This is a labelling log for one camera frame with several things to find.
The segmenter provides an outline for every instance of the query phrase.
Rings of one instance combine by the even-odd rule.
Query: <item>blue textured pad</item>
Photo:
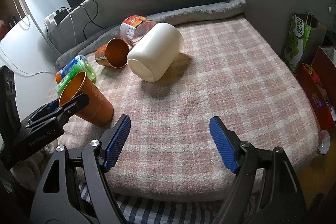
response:
[[[105,151],[104,169],[108,172],[111,167],[114,167],[117,163],[121,150],[127,140],[128,134],[131,131],[131,118],[126,117],[123,123],[115,133],[111,143]]]
[[[236,152],[228,141],[223,129],[219,126],[215,118],[210,120],[210,134],[217,146],[218,152],[224,162],[226,168],[230,169],[231,172],[235,172],[238,168],[236,162]]]

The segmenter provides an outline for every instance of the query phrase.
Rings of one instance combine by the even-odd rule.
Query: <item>mattress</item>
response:
[[[126,66],[98,65],[96,86],[115,112],[105,128],[73,116],[58,139],[68,148],[99,138],[120,115],[131,132],[106,173],[115,193],[173,202],[225,199],[234,175],[209,133],[219,116],[257,148],[281,146],[292,165],[316,154],[317,126],[308,99],[289,69],[242,16],[178,26],[184,47],[163,77],[145,82]],[[58,96],[52,87],[47,101]],[[261,173],[255,186],[260,185]]]

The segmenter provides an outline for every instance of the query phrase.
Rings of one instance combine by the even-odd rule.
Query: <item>orange paper cup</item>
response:
[[[85,93],[89,96],[90,102],[76,115],[96,126],[102,127],[111,120],[113,116],[113,106],[92,83],[85,71],[77,73],[65,86],[58,105],[62,106],[70,101],[78,93]]]
[[[128,53],[127,42],[121,38],[113,38],[97,49],[94,57],[96,62],[102,66],[119,69],[126,66]]]

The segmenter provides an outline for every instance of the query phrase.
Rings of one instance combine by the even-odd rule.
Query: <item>metal bolt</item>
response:
[[[242,146],[242,147],[250,147],[251,144],[250,144],[248,141],[242,141],[242,142],[241,142],[241,146]]]
[[[282,147],[277,146],[277,147],[275,148],[275,151],[278,152],[278,153],[282,153],[284,150],[283,150]]]
[[[57,148],[56,148],[56,151],[57,152],[62,152],[64,150],[64,145],[59,145]]]
[[[99,141],[98,140],[93,140],[93,141],[90,142],[90,145],[95,147],[95,146],[99,145]]]

